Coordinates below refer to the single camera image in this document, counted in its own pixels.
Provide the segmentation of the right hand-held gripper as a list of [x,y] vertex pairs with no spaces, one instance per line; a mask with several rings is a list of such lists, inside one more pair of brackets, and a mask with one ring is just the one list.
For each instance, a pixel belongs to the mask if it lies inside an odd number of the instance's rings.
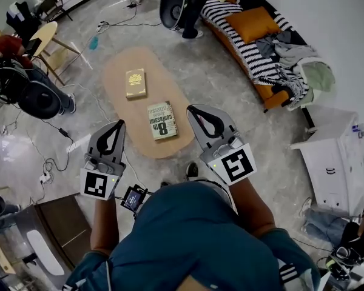
[[225,111],[209,105],[189,105],[187,118],[201,146],[204,163],[228,186],[257,172],[251,147],[235,133]]

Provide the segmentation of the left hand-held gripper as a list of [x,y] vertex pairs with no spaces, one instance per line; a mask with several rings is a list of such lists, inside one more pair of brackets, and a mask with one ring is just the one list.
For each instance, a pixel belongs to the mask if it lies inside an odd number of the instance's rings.
[[121,162],[125,132],[125,122],[120,119],[106,124],[90,137],[85,165],[80,169],[80,194],[104,201],[114,198],[126,169]]

